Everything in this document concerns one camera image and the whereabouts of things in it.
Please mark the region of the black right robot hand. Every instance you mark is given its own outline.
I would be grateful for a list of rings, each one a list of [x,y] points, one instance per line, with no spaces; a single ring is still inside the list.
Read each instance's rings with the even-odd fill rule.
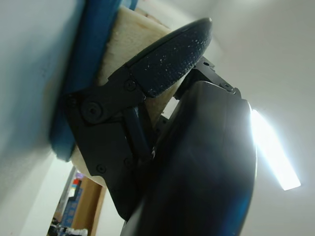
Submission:
[[[123,236],[237,236],[257,169],[251,107],[204,62],[212,22],[187,24],[63,110]]]

